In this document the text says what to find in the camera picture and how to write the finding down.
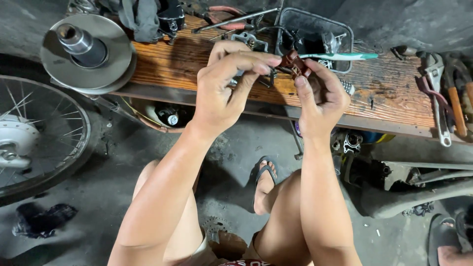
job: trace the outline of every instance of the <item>forearm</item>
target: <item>forearm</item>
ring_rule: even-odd
[[[350,215],[328,140],[326,144],[305,140],[300,201],[302,230],[310,250],[353,246]]]
[[[118,244],[152,246],[169,241],[212,142],[213,138],[197,135],[189,123],[130,205]]]

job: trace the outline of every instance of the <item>black container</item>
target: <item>black container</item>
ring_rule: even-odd
[[[285,8],[281,12],[279,25],[286,27],[288,30],[297,29],[300,37],[305,39],[304,47],[307,48],[298,51],[299,54],[304,53],[324,53],[322,43],[322,33],[332,32],[335,36],[346,33],[342,39],[342,44],[338,50],[339,53],[353,52],[353,31],[347,25],[333,21],[328,18],[321,17],[303,10],[295,8]],[[276,54],[284,55],[288,52],[282,44],[283,33],[278,31],[278,41],[276,45]],[[335,67],[330,69],[337,73],[348,73],[351,70],[351,61],[334,61]]]

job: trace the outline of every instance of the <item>wheel hub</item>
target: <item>wheel hub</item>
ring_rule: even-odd
[[[39,135],[28,120],[5,115],[0,121],[0,167],[27,167],[31,163],[27,155],[35,147]]]

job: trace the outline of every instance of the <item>green toothbrush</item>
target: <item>green toothbrush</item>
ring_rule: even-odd
[[[316,57],[333,61],[354,61],[378,58],[377,53],[310,53],[300,54],[300,58]]]

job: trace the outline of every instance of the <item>hand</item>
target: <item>hand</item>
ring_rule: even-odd
[[[309,77],[311,82],[308,82],[300,76],[294,81],[302,105],[299,129],[304,140],[328,144],[330,132],[350,105],[350,96],[335,73],[313,60],[304,62],[315,78]]]
[[[238,120],[256,79],[269,74],[269,66],[280,63],[281,57],[252,52],[242,42],[216,43],[207,67],[197,74],[197,101],[191,126],[204,137],[216,138]],[[239,70],[245,72],[235,89],[227,87]]]

